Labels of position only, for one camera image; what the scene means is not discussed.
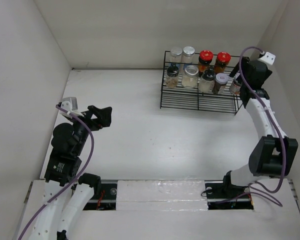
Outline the black cap beige bottle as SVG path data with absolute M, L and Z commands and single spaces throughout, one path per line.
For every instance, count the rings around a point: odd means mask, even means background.
M 168 88 L 175 88 L 179 81 L 179 68 L 175 63 L 172 63 L 166 71 L 165 84 Z

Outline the white lid dark jar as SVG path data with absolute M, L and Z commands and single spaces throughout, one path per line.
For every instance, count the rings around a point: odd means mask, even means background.
M 239 95 L 242 81 L 238 78 L 234 79 L 229 87 L 229 92 L 233 95 Z

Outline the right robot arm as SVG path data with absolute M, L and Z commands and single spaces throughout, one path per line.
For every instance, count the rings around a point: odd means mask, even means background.
M 299 144 L 295 138 L 289 138 L 281 129 L 272 111 L 270 97 L 264 82 L 273 73 L 266 63 L 240 58 L 230 73 L 241 84 L 239 97 L 245 110 L 252 118 L 259 141 L 251 152 L 248 163 L 243 167 L 226 173 L 221 191 L 227 197 L 233 197 L 263 177 L 278 178 L 282 183 L 290 173 Z

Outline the glass jar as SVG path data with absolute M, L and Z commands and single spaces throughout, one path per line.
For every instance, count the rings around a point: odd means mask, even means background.
M 199 69 L 196 65 L 187 65 L 183 70 L 181 85 L 186 89 L 195 88 L 198 84 Z

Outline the red lid sauce jar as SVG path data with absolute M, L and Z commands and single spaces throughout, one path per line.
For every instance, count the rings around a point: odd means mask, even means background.
M 231 55 L 227 52 L 219 52 L 216 55 L 215 63 L 214 63 L 214 72 L 216 74 L 223 73 L 231 60 Z
M 214 54 L 209 50 L 202 50 L 198 57 L 198 72 L 201 76 L 212 62 Z

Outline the silver lid spice shaker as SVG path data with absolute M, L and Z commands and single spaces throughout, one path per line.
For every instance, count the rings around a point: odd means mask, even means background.
M 170 64 L 175 64 L 178 68 L 180 67 L 180 62 L 182 60 L 183 49 L 180 47 L 172 47 L 169 53 Z

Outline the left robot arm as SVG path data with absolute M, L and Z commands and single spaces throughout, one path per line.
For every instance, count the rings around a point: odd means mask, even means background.
M 32 229 L 30 240 L 67 240 L 91 198 L 102 191 L 101 178 L 86 173 L 95 139 L 93 133 L 112 123 L 112 107 L 88 106 L 79 112 L 69 100 L 56 109 L 68 120 L 52 132 L 52 151 L 44 174 L 41 207 L 30 218 L 19 239 Z

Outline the black cap white bottle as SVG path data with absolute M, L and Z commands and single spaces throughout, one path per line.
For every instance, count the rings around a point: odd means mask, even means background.
M 214 84 L 215 77 L 216 73 L 214 67 L 210 66 L 202 74 L 198 84 L 198 90 L 202 93 L 208 93 Z

